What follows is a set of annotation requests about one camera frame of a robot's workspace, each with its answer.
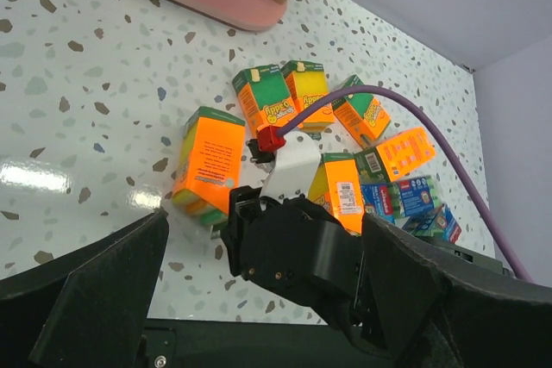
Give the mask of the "orange sponge pack barcode sticker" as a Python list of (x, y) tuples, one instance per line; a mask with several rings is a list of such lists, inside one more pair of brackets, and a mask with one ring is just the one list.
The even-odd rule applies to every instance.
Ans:
[(352, 154), (322, 154), (308, 199), (321, 205), (350, 233), (361, 234), (365, 210)]

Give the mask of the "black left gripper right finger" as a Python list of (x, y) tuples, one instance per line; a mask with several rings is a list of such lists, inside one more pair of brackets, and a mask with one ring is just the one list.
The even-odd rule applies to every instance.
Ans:
[(397, 367), (549, 367), (551, 290), (364, 215), (367, 278)]

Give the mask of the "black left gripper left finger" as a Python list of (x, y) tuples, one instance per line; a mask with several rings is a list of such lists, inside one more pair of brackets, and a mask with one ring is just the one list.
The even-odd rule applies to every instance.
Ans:
[(164, 210), (1, 282), (3, 367), (131, 367), (165, 255)]

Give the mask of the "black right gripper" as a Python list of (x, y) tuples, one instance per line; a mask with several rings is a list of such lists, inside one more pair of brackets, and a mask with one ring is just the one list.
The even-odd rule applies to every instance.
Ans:
[(220, 235), (233, 276), (312, 309), (346, 335), (355, 326), (371, 333), (361, 237), (320, 205), (239, 187), (229, 193), (229, 219)]

